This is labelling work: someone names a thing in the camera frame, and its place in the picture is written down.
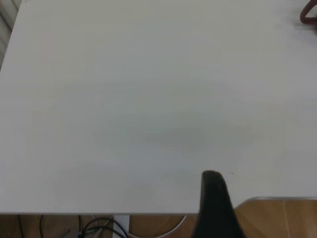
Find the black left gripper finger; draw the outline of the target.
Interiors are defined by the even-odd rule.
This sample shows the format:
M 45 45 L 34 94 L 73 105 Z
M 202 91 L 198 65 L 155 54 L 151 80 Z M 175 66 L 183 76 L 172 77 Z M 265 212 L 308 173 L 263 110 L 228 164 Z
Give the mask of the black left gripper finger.
M 200 209 L 192 233 L 194 238 L 244 238 L 223 176 L 202 173 Z

